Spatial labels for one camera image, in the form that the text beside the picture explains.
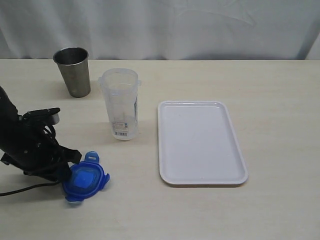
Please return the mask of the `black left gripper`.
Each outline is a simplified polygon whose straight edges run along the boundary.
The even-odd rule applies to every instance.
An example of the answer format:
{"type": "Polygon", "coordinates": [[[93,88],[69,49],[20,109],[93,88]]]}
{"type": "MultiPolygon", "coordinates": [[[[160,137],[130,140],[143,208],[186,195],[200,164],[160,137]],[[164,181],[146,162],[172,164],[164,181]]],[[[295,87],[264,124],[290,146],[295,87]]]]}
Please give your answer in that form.
{"type": "Polygon", "coordinates": [[[82,154],[60,146],[54,125],[60,108],[33,110],[19,115],[17,110],[0,114],[0,161],[12,165],[27,176],[52,182],[65,182],[72,176],[68,163],[79,164],[82,154]]]}

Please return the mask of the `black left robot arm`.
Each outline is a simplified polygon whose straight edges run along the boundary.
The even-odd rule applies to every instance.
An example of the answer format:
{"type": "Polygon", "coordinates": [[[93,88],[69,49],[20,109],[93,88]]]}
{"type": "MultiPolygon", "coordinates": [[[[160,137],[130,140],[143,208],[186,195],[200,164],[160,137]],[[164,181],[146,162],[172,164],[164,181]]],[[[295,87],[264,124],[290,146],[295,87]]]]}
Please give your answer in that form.
{"type": "Polygon", "coordinates": [[[69,163],[78,164],[81,153],[60,145],[54,125],[59,121],[59,107],[18,113],[4,89],[0,90],[0,161],[12,165],[27,176],[52,182],[71,178],[69,163]]]}

